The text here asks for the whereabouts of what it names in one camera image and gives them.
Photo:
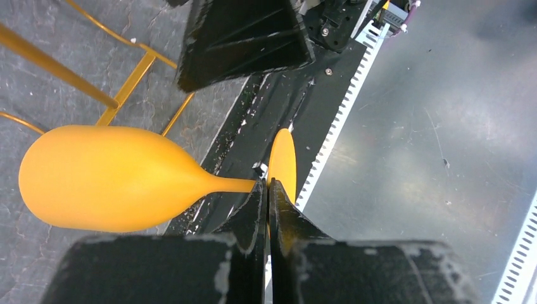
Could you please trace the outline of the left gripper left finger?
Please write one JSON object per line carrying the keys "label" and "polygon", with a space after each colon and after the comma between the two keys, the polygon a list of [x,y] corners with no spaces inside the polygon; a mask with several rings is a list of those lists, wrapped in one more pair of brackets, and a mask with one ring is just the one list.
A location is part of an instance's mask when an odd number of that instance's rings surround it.
{"label": "left gripper left finger", "polygon": [[43,303],[263,303],[267,186],[209,233],[86,237],[65,254]]}

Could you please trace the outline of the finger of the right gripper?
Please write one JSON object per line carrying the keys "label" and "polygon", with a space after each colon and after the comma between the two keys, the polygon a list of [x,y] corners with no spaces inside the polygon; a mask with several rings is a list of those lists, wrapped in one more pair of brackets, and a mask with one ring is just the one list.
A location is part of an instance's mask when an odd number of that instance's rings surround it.
{"label": "finger of the right gripper", "polygon": [[191,1],[176,83],[190,93],[314,60],[295,1]]}

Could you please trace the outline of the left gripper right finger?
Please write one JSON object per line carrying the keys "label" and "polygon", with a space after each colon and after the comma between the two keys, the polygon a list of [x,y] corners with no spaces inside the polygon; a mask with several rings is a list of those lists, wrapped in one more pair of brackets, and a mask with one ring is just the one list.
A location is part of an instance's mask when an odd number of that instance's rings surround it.
{"label": "left gripper right finger", "polygon": [[274,303],[479,303],[472,279],[445,243],[338,241],[289,200],[268,192]]}

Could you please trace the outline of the orange plastic wine glass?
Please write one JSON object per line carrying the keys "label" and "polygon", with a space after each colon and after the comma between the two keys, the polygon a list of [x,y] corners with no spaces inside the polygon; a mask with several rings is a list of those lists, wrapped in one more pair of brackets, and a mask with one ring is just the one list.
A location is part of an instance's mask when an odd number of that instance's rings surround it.
{"label": "orange plastic wine glass", "polygon": [[66,125],[29,147],[18,185],[27,208],[49,225],[133,232],[171,220],[208,194],[248,193],[255,183],[211,174],[148,130]]}

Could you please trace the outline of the gold wire glass rack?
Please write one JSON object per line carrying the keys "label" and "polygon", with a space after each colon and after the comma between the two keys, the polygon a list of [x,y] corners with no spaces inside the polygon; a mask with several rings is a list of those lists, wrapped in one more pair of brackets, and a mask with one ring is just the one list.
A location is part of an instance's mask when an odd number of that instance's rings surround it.
{"label": "gold wire glass rack", "polygon": [[[159,132],[189,101],[175,85],[187,8],[165,1],[2,1],[1,25],[114,96],[152,48],[154,60],[112,124]],[[1,113],[42,129],[94,124],[104,104],[1,48]]]}

